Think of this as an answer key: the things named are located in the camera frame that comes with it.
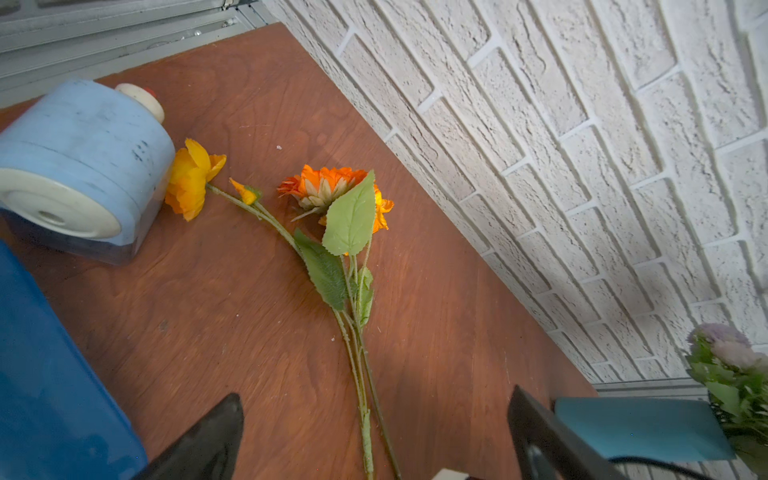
brown wooden surface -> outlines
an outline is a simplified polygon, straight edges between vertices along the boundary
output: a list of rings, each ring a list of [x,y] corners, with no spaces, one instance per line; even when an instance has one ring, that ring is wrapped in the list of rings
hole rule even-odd
[[[376,169],[394,200],[369,264],[366,332],[407,479],[440,468],[517,478],[506,406],[594,390],[282,25],[104,78],[152,88],[176,147],[227,154],[227,177],[274,187],[308,163]],[[0,128],[25,106],[0,113]],[[152,458],[228,392],[246,426],[235,478],[361,478],[356,396],[338,326],[291,248],[208,194],[191,223],[164,207],[123,267],[10,240]],[[376,430],[376,467],[391,478]]]

white brick wall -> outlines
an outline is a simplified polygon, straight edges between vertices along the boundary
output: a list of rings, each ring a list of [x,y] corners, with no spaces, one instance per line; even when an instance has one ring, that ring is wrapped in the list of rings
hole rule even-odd
[[[768,351],[767,0],[266,4],[590,381]]]

wooden table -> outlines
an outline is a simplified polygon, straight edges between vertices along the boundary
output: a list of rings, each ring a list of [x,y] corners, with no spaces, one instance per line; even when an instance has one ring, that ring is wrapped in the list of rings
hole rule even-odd
[[[192,137],[228,155],[216,185],[262,187],[284,220],[293,200],[274,188],[305,163],[376,169],[395,209],[369,261],[366,341],[405,478],[442,467],[517,478],[505,418],[515,384],[545,404],[594,395],[282,25],[101,80],[123,81],[157,93],[177,147]],[[27,106],[0,113],[0,128]],[[338,326],[270,227],[208,194],[190,223],[164,207],[127,266],[10,243],[151,458],[235,391],[246,414],[236,478],[362,478]]]

blue container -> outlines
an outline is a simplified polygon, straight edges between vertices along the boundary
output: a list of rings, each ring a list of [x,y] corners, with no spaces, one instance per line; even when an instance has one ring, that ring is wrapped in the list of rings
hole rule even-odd
[[[173,159],[139,101],[68,81],[0,134],[0,207],[22,238],[126,263],[163,203]]]
[[[128,480],[131,424],[0,241],[0,478]]]
[[[555,415],[605,458],[662,462],[731,460],[733,449],[707,402],[562,398]]]

white cap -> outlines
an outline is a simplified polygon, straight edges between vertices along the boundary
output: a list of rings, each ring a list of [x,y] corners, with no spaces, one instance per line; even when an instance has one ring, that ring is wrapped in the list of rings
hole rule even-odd
[[[122,230],[118,219],[92,198],[24,170],[0,168],[0,202],[41,227],[73,237],[111,238]]]
[[[114,89],[142,104],[159,123],[162,124],[165,120],[165,112],[160,102],[142,87],[137,87],[134,84],[119,84]]]

